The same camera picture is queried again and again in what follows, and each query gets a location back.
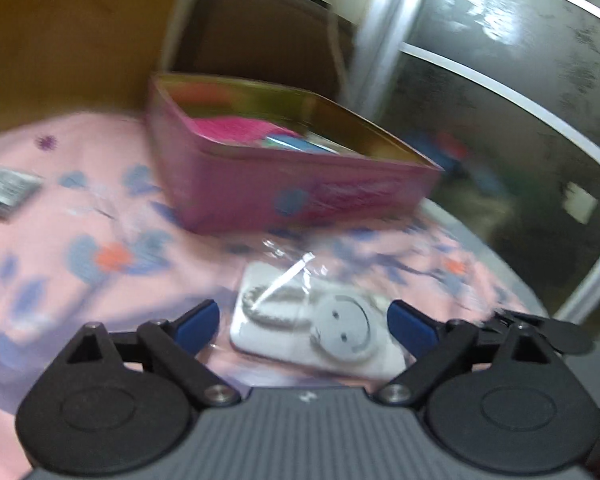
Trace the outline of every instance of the bed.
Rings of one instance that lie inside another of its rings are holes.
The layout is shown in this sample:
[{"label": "bed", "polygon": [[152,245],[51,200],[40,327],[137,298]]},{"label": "bed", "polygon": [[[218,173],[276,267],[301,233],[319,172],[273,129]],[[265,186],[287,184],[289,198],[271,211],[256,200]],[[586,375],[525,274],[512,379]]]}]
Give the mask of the bed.
[{"label": "bed", "polygon": [[263,240],[293,251],[319,247],[338,279],[439,320],[477,321],[496,308],[542,314],[497,256],[429,202],[408,218],[246,235],[186,232],[139,118],[80,113],[18,128],[0,136],[0,166],[45,179],[11,221],[0,222],[0,480],[30,467],[13,430],[20,400],[89,320],[111,332],[132,330],[213,298],[222,327],[200,358],[243,391],[340,380],[232,349],[226,322],[241,272],[260,257]]}]

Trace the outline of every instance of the brown chair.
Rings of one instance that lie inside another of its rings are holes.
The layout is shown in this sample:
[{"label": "brown chair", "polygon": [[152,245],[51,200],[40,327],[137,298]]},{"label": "brown chair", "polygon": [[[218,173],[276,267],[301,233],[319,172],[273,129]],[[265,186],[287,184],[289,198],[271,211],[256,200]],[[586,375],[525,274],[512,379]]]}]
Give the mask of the brown chair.
[{"label": "brown chair", "polygon": [[[353,26],[339,18],[338,32],[346,63]],[[309,0],[197,0],[173,70],[258,79],[330,99],[339,90],[328,12]]]}]

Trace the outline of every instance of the white packaged item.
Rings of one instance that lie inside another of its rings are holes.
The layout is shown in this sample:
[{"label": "white packaged item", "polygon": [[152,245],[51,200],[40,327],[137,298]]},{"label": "white packaged item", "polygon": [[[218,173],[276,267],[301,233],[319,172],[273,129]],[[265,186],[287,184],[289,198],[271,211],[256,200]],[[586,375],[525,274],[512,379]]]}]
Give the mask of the white packaged item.
[{"label": "white packaged item", "polygon": [[230,338],[244,352],[334,374],[388,380],[405,368],[386,327],[389,298],[316,278],[309,253],[281,270],[262,262],[244,272]]}]

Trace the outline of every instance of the wooden wall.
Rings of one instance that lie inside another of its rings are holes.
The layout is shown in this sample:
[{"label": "wooden wall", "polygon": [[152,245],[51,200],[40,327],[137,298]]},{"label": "wooden wall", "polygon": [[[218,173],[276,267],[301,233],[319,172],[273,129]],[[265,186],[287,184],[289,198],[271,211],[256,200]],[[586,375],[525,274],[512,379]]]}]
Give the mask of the wooden wall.
[{"label": "wooden wall", "polygon": [[174,0],[0,0],[0,131],[144,104]]}]

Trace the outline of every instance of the open tin box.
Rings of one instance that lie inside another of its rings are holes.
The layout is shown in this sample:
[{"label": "open tin box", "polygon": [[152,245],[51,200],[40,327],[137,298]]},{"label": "open tin box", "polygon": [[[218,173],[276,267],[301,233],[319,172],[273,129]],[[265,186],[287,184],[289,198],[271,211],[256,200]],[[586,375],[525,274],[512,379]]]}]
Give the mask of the open tin box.
[{"label": "open tin box", "polygon": [[[212,116],[259,118],[299,134],[313,132],[362,156],[216,142],[187,121]],[[265,82],[155,75],[146,120],[178,220],[200,234],[409,212],[441,173],[336,103]]]}]

